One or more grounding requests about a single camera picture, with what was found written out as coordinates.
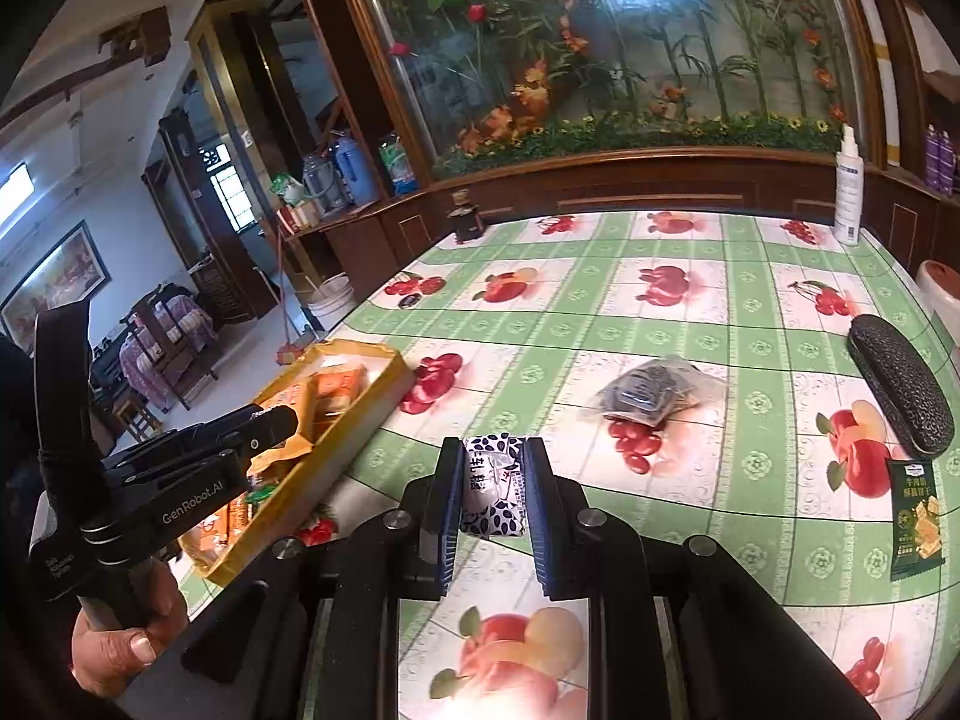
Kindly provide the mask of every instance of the window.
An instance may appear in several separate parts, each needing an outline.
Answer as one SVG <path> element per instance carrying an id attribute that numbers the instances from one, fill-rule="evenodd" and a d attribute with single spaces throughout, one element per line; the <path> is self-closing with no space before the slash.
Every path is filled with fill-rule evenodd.
<path id="1" fill-rule="evenodd" d="M 239 232 L 247 225 L 253 224 L 256 219 L 253 218 L 250 199 L 244 191 L 236 167 L 230 163 L 227 147 L 219 143 L 217 148 L 202 149 L 200 156 L 203 157 L 213 189 L 220 198 L 220 204 L 224 206 L 233 229 Z"/>
<path id="2" fill-rule="evenodd" d="M 0 184 L 0 223 L 6 221 L 34 193 L 34 182 L 24 163 Z"/>

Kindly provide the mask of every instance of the human hand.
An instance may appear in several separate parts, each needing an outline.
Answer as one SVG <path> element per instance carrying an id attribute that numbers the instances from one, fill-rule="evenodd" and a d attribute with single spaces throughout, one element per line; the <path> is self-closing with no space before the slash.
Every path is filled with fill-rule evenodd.
<path id="1" fill-rule="evenodd" d="M 127 680 L 152 664 L 188 622 L 186 600 L 164 562 L 154 560 L 150 571 L 150 603 L 157 613 L 144 628 L 95 631 L 81 610 L 73 627 L 73 673 L 80 687 L 116 698 Z"/>

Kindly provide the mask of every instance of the white spray bottle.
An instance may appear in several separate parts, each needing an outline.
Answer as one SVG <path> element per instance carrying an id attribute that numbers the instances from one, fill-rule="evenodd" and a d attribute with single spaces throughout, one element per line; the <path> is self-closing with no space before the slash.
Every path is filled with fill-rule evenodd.
<path id="1" fill-rule="evenodd" d="M 863 212 L 863 159 L 853 138 L 853 127 L 843 125 L 843 143 L 837 151 L 837 197 L 833 237 L 851 247 L 860 238 Z"/>

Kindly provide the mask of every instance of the framed painting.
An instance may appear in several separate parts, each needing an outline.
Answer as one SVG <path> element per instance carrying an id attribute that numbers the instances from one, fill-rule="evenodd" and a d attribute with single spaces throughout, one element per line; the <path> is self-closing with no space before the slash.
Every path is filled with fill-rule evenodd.
<path id="1" fill-rule="evenodd" d="M 0 322 L 13 342 L 32 354 L 37 314 L 92 298 L 109 280 L 86 222 L 81 221 L 7 295 L 0 304 Z"/>

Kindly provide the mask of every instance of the light fixture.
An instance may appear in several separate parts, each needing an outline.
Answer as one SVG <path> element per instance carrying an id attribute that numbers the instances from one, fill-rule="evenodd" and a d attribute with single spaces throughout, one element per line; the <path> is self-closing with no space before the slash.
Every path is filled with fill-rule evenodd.
<path id="1" fill-rule="evenodd" d="M 33 193 L 34 182 L 30 179 L 30 173 L 27 172 L 27 164 L 24 163 L 17 167 L 3 184 L 0 184 L 0 223 L 6 221 Z"/>

